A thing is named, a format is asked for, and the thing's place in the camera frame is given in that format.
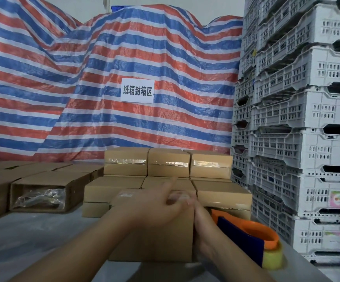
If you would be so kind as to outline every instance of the table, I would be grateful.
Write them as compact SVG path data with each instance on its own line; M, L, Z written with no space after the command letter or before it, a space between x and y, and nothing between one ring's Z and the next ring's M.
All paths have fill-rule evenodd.
M61 246L97 221L82 218L81 208L67 214L8 213L0 218L0 282ZM270 271L277 282L331 282L288 244L282 242L287 266ZM93 282L218 282L211 264L107 261Z

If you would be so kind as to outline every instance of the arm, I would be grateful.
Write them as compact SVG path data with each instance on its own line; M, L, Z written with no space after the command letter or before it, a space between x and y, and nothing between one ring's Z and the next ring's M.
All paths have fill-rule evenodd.
M171 186L143 190L127 204L113 207L92 227L10 282L90 282L116 245L131 231L166 224L188 208L186 201L166 204Z
M227 282L274 282L266 270L253 262L215 225L198 201L194 205L197 247L217 266Z

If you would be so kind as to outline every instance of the red white blue striped tarp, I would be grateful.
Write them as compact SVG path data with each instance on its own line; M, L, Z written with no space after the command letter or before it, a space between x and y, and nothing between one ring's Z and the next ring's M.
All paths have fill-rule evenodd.
M43 0L0 0L0 159L102 159L108 146L228 152L240 17L202 27L167 5L81 24ZM155 80L154 104L120 101Z

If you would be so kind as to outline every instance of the hand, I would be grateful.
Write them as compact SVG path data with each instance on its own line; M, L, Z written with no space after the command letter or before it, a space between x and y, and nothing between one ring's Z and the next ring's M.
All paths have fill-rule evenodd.
M195 245L199 251L214 261L216 257L217 244L225 239L224 233L214 223L209 212L200 204L194 201L195 206L195 229L197 232Z
M172 180L156 188L140 190L131 200L120 206L121 210L126 210L126 215L131 217L136 227L154 227L169 223L185 209L192 208L189 196L182 196L184 192L172 192L174 182Z

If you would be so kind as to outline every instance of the stacked crates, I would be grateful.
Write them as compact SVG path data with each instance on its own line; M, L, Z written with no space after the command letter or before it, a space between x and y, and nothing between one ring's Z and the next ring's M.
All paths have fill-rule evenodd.
M232 180L311 262L340 265L340 0L246 1Z

